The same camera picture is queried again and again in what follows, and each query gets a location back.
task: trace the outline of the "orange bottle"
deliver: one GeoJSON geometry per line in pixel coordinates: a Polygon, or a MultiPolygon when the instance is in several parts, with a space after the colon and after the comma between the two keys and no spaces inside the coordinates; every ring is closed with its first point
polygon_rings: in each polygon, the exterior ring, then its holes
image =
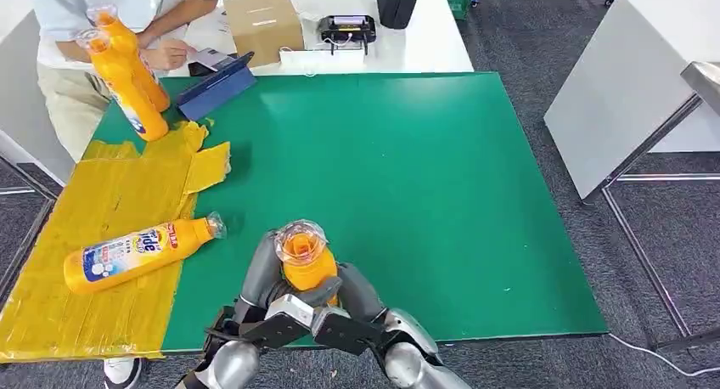
{"type": "Polygon", "coordinates": [[[138,79],[140,87],[148,94],[155,109],[167,110],[170,107],[170,97],[140,56],[138,36],[122,24],[117,16],[117,7],[112,4],[91,7],[87,10],[87,17],[95,26],[110,35],[110,46],[127,58],[132,73],[138,79]]]}
{"type": "Polygon", "coordinates": [[[225,237],[213,212],[178,219],[72,252],[65,258],[65,283],[75,293],[93,293],[124,283],[195,253],[205,242],[225,237]]]}
{"type": "MultiPolygon", "coordinates": [[[[301,219],[283,226],[275,236],[275,252],[283,261],[283,273],[297,290],[310,290],[329,276],[337,276],[333,253],[320,226],[301,219]]],[[[337,306],[337,297],[328,304],[337,306]]]]}
{"type": "Polygon", "coordinates": [[[80,32],[77,43],[87,50],[98,75],[103,78],[138,136],[153,141],[167,134],[167,122],[141,89],[125,57],[110,47],[108,35],[91,28],[80,32]]]}

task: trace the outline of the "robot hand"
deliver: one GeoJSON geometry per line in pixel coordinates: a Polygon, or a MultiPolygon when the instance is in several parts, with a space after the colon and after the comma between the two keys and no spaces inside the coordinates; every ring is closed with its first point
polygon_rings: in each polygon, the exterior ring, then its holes
{"type": "Polygon", "coordinates": [[[327,302],[340,288],[338,277],[329,277],[315,289],[298,292],[282,276],[282,262],[274,250],[275,231],[266,232],[255,249],[252,261],[245,274],[242,292],[235,300],[234,307],[224,307],[212,328],[208,329],[205,341],[205,359],[193,371],[177,384],[177,389],[239,389],[244,387],[257,373],[260,364],[260,350],[263,347],[281,347],[295,338],[306,335],[312,322],[312,308],[327,302]],[[293,294],[294,301],[284,301],[281,297],[293,294]],[[293,320],[281,313],[268,319],[267,310],[273,302],[280,312],[288,307],[301,308],[301,315],[308,320],[299,323],[295,329],[298,335],[288,335],[265,339],[268,331],[280,327],[292,328],[293,320]]]}
{"type": "Polygon", "coordinates": [[[467,389],[446,368],[437,345],[409,314],[388,309],[374,287],[349,263],[318,288],[297,292],[283,279],[273,246],[263,235],[234,307],[224,307],[208,329],[205,360],[177,388],[240,389],[259,368],[260,350],[277,348],[312,332],[316,343],[359,355],[368,347],[397,387],[467,389]],[[342,305],[320,307],[337,294],[342,305]]]}
{"type": "MultiPolygon", "coordinates": [[[[339,263],[338,275],[342,279],[338,297],[348,314],[353,319],[382,324],[380,339],[368,346],[380,368],[395,386],[412,389],[470,389],[467,383],[444,366],[438,355],[437,344],[425,329],[403,310],[385,308],[375,288],[355,266],[339,263]]],[[[321,328],[315,326],[313,334],[321,328]]]]}
{"type": "Polygon", "coordinates": [[[268,309],[281,296],[293,294],[311,307],[318,307],[334,296],[342,281],[339,277],[328,277],[315,289],[298,292],[282,275],[282,262],[275,253],[275,231],[266,232],[255,249],[250,266],[245,274],[243,290],[235,302],[233,319],[242,323],[248,312],[254,308],[268,309]]]}

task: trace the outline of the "light blue shirt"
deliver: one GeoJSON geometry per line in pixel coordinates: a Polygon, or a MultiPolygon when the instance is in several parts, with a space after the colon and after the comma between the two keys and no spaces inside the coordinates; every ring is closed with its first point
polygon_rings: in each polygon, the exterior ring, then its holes
{"type": "Polygon", "coordinates": [[[78,31],[89,28],[85,12],[94,5],[114,4],[123,24],[135,32],[147,28],[182,0],[32,0],[40,24],[38,62],[57,68],[86,69],[88,64],[69,61],[60,53],[56,41],[72,41],[78,31]]]}

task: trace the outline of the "white table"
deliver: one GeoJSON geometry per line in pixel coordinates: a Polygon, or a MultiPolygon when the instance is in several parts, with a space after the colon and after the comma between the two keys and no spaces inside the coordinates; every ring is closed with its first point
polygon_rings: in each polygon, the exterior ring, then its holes
{"type": "MultiPolygon", "coordinates": [[[[317,21],[327,15],[369,14],[376,21],[377,41],[369,44],[368,56],[361,57],[359,63],[354,60],[330,65],[314,62],[306,68],[278,63],[253,68],[255,75],[301,75],[308,71],[318,74],[473,71],[447,0],[418,0],[413,18],[404,30],[391,30],[380,25],[376,0],[291,1],[301,19],[306,49],[329,51],[329,46],[317,45],[316,32],[317,21]]],[[[236,52],[222,11],[220,0],[216,11],[190,23],[184,40],[199,49],[209,47],[226,54],[236,52]]]]}
{"type": "MultiPolygon", "coordinates": [[[[585,199],[692,94],[680,72],[720,60],[720,0],[616,0],[545,114],[585,199]]],[[[650,152],[720,151],[707,105],[650,152]]]]}
{"type": "Polygon", "coordinates": [[[717,181],[720,173],[627,174],[648,152],[720,151],[720,0],[616,0],[550,105],[545,123],[584,200],[602,193],[680,335],[693,334],[610,192],[615,182],[717,181]]]}
{"type": "Polygon", "coordinates": [[[31,0],[0,0],[0,154],[34,163],[65,184],[75,162],[58,141],[37,86],[39,31],[31,0]]]}

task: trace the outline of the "clear bottle cap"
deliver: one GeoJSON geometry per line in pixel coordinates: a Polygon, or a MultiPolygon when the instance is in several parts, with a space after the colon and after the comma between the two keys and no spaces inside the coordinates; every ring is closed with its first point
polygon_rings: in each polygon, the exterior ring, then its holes
{"type": "Polygon", "coordinates": [[[88,28],[75,35],[75,42],[90,54],[99,54],[110,48],[110,37],[97,28],[88,28]]]}
{"type": "Polygon", "coordinates": [[[275,254],[294,266],[305,266],[322,253],[328,240],[320,225],[300,219],[283,226],[275,234],[275,254]]]}
{"type": "Polygon", "coordinates": [[[210,215],[205,217],[207,220],[207,226],[210,228],[210,234],[215,239],[225,239],[228,236],[228,229],[225,227],[225,223],[220,218],[220,214],[213,211],[210,215]]]}
{"type": "Polygon", "coordinates": [[[117,21],[117,7],[113,4],[94,5],[85,15],[95,26],[106,26],[117,21]]]}

